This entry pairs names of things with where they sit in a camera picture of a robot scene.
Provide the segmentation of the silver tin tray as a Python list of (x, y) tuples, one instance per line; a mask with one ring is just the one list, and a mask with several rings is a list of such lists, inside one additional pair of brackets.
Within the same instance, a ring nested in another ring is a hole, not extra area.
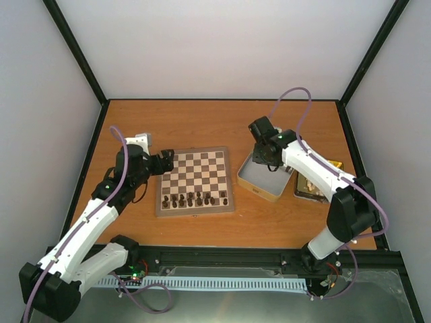
[(269, 202), (276, 202), (286, 188), (293, 169), (282, 166), (270, 172), (267, 166), (252, 161), (250, 153), (237, 173), (237, 184)]

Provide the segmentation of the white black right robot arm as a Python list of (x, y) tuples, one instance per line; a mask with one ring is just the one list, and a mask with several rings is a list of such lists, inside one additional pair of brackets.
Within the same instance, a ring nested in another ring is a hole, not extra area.
[(355, 177), (336, 168), (314, 151), (293, 130), (278, 131), (263, 116), (248, 126), (255, 145), (252, 161), (270, 172), (292, 168), (310, 180), (329, 201), (326, 226), (302, 247), (304, 269), (317, 272), (322, 262), (372, 227), (382, 214), (378, 211), (374, 184), (366, 176)]

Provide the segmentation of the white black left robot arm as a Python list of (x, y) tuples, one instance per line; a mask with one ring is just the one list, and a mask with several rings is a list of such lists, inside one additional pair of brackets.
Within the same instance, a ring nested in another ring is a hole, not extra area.
[(27, 262), (19, 272), (27, 322), (31, 309), (63, 322), (77, 309), (81, 298), (100, 279), (123, 268), (139, 266), (139, 244), (117, 235), (97, 254), (86, 255), (104, 232), (136, 201), (136, 191), (149, 178), (172, 171), (174, 151), (149, 155), (146, 144), (128, 143), (121, 147), (115, 166), (98, 183), (75, 224), (60, 242), (37, 264)]

